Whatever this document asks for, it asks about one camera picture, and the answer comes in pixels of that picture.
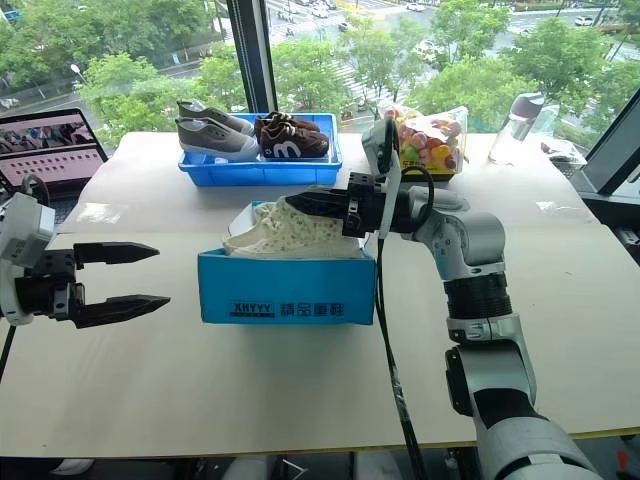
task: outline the road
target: road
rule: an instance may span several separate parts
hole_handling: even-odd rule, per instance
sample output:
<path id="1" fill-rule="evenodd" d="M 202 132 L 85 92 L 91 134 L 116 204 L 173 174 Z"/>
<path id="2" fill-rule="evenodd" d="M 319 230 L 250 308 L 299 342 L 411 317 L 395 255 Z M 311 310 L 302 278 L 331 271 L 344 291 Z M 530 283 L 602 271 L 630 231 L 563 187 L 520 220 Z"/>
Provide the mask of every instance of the road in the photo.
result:
<path id="1" fill-rule="evenodd" d="M 328 11 L 328 18 L 317 18 L 311 14 L 311 6 L 298 5 L 294 1 L 289 0 L 267 0 L 266 3 L 269 14 L 269 38 L 272 45 L 287 39 L 286 32 L 288 28 L 294 32 L 294 38 L 299 38 L 302 35 L 312 35 L 322 36 L 327 39 L 335 39 L 340 33 L 338 25 L 344 21 L 346 14 L 342 9 L 335 9 Z M 288 8 L 289 5 L 291 5 L 293 9 L 297 10 L 297 12 L 292 15 L 294 23 L 289 23 L 277 16 L 278 11 Z M 410 16 L 428 28 L 431 25 L 431 19 L 436 11 L 435 7 L 427 7 L 423 12 L 410 12 L 404 6 L 390 3 L 386 0 L 359 0 L 359 5 L 361 7 L 359 13 L 364 12 L 367 15 L 370 15 L 374 19 L 375 23 L 384 29 L 393 28 L 393 26 L 397 24 L 399 19 L 403 16 Z M 574 20 L 578 16 L 590 15 L 595 17 L 597 12 L 597 9 L 566 9 L 560 13 L 560 18 L 573 25 Z M 508 31 L 497 36 L 495 45 L 487 51 L 487 54 L 495 56 L 500 52 L 500 50 L 511 47 L 515 38 L 521 34 L 520 32 L 524 29 L 534 28 L 540 21 L 554 16 L 555 13 L 555 11 L 514 13 Z M 233 42 L 233 38 L 231 37 L 231 28 L 228 25 L 228 19 L 223 19 L 223 26 L 227 31 L 226 41 Z M 625 44 L 620 49 L 616 60 L 624 61 L 630 58 L 640 59 L 640 53 L 634 46 Z M 352 91 L 355 98 L 362 98 L 363 96 L 370 99 L 375 98 L 375 94 L 371 89 L 366 89 L 366 87 L 361 83 L 354 80 L 353 71 L 350 70 L 349 67 L 338 65 L 336 62 L 335 68 L 339 78 L 341 78 L 342 82 Z M 193 78 L 200 73 L 199 62 L 170 67 L 163 70 L 163 73 L 176 78 Z M 435 72 L 426 70 L 424 80 L 429 81 L 434 74 Z M 406 98 L 407 94 L 407 91 L 401 91 L 399 100 Z M 387 91 L 383 91 L 382 97 L 389 100 L 392 95 Z M 99 125 L 99 121 L 96 116 L 85 107 L 79 96 L 75 93 L 44 101 L 37 101 L 31 105 L 21 105 L 8 112 L 1 113 L 0 117 L 49 111 L 59 108 L 81 108 L 87 115 L 87 119 L 91 125 Z M 369 114 L 366 112 L 354 112 L 355 118 L 346 122 L 345 126 L 348 130 L 361 131 L 359 123 L 365 121 L 368 115 Z"/>

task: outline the brown sneaker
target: brown sneaker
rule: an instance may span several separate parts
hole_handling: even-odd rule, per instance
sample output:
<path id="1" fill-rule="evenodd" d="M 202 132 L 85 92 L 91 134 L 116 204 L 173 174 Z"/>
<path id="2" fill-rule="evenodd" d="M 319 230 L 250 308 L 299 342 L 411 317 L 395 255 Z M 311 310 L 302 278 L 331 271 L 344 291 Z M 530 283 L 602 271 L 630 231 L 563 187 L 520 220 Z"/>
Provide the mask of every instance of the brown sneaker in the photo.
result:
<path id="1" fill-rule="evenodd" d="M 260 150 L 265 158 L 318 158 L 329 150 L 329 139 L 288 122 L 273 122 L 260 130 Z"/>
<path id="2" fill-rule="evenodd" d="M 279 123 L 279 122 L 287 122 L 293 127 L 304 128 L 305 130 L 311 130 L 313 132 L 319 132 L 320 127 L 318 127 L 315 123 L 309 122 L 308 120 L 302 120 L 298 117 L 292 117 L 287 113 L 281 112 L 271 112 L 266 117 L 261 117 L 258 115 L 256 117 L 256 121 L 254 122 L 254 130 L 256 132 L 256 138 L 258 142 L 260 141 L 260 131 L 270 125 L 271 123 Z"/>

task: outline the street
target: street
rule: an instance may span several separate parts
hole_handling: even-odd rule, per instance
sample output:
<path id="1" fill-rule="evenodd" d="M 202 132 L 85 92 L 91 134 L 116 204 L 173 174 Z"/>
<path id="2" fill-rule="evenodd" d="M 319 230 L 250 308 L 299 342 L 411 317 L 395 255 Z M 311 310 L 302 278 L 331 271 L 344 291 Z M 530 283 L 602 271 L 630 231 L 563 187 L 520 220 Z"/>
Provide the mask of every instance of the street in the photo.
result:
<path id="1" fill-rule="evenodd" d="M 293 0 L 267 0 L 268 9 L 268 25 L 269 25 L 269 39 L 271 45 L 283 42 L 287 40 L 287 30 L 290 29 L 293 32 L 294 39 L 299 38 L 302 35 L 311 35 L 329 40 L 335 40 L 340 31 L 338 25 L 345 21 L 345 15 L 347 12 L 341 8 L 334 10 L 328 10 L 327 18 L 318 18 L 312 15 L 312 6 L 299 5 Z M 433 18 L 436 7 L 427 6 L 422 12 L 412 12 L 406 9 L 404 5 L 398 5 L 387 2 L 385 0 L 359 0 L 360 9 L 359 14 L 368 15 L 373 18 L 375 24 L 383 29 L 390 30 L 403 16 L 409 16 L 417 20 L 420 24 L 426 28 L 430 27 L 431 19 Z M 293 23 L 286 19 L 279 18 L 278 12 L 284 12 L 285 10 L 291 10 Z M 574 20 L 581 15 L 589 15 L 595 17 L 598 14 L 599 9 L 565 9 L 560 13 L 560 18 L 567 23 L 573 25 Z M 496 37 L 494 46 L 488 50 L 487 55 L 496 56 L 504 48 L 510 48 L 514 44 L 514 40 L 518 35 L 526 34 L 527 29 L 534 28 L 540 21 L 556 15 L 556 11 L 542 11 L 542 12 L 516 12 L 513 14 L 508 31 L 499 34 Z M 228 19 L 222 19 L 223 27 L 226 30 L 225 41 L 228 43 L 233 42 L 231 36 L 231 28 Z M 428 31 L 425 32 L 425 38 L 429 38 Z M 622 46 L 616 61 L 625 61 L 627 59 L 640 60 L 640 52 L 638 49 L 631 45 L 625 44 Z M 343 84 L 347 86 L 354 97 L 354 99 L 373 99 L 376 100 L 375 92 L 372 89 L 367 89 L 366 86 L 358 83 L 354 80 L 354 72 L 351 67 L 348 67 L 337 60 L 334 62 L 335 70 L 338 77 Z M 176 78 L 193 78 L 200 74 L 199 61 L 190 62 L 187 64 L 176 65 L 162 70 L 162 73 L 168 76 Z M 425 67 L 422 82 L 428 82 L 437 74 L 436 71 Z M 409 92 L 404 89 L 398 94 L 397 101 L 402 102 L 408 96 Z M 85 112 L 89 123 L 97 128 L 99 126 L 99 120 L 92 112 L 86 108 L 79 95 L 71 93 L 68 95 L 62 95 L 55 98 L 41 100 L 40 98 L 29 105 L 19 105 L 11 110 L 0 113 L 0 117 L 8 115 L 18 115 L 33 112 L 49 111 L 60 108 L 80 108 Z M 381 101 L 391 101 L 392 95 L 390 92 L 383 90 L 381 95 Z M 371 112 L 352 112 L 354 118 L 343 122 L 343 129 L 345 131 L 361 132 L 366 129 L 371 121 Z"/>

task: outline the shoe sole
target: shoe sole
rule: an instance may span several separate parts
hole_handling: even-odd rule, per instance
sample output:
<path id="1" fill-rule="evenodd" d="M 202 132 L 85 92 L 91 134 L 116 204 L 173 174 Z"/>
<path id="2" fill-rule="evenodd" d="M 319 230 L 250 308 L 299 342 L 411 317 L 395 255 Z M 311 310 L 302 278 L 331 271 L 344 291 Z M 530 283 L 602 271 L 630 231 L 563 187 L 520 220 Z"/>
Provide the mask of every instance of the shoe sole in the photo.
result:
<path id="1" fill-rule="evenodd" d="M 180 146 L 185 152 L 206 153 L 218 158 L 225 158 L 230 162 L 256 162 L 259 149 L 256 148 L 255 152 L 221 152 L 220 150 L 214 150 L 212 148 L 198 147 L 196 145 L 189 145 L 187 143 L 180 142 Z"/>

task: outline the gray sneaker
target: gray sneaker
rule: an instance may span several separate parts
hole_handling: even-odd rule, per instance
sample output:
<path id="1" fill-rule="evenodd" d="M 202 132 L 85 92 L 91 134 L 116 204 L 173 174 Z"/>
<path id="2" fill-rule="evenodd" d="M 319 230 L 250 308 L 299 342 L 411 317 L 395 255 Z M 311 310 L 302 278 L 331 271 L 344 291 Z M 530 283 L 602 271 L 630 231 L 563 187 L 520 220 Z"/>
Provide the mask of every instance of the gray sneaker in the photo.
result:
<path id="1" fill-rule="evenodd" d="M 208 153 L 231 162 L 255 162 L 260 147 L 243 135 L 211 118 L 178 118 L 178 139 L 187 152 Z"/>
<path id="2" fill-rule="evenodd" d="M 178 113 L 184 118 L 212 118 L 237 132 L 244 133 L 245 135 L 253 135 L 253 125 L 251 122 L 224 113 L 216 107 L 205 107 L 198 100 L 194 100 L 193 102 L 178 100 Z"/>

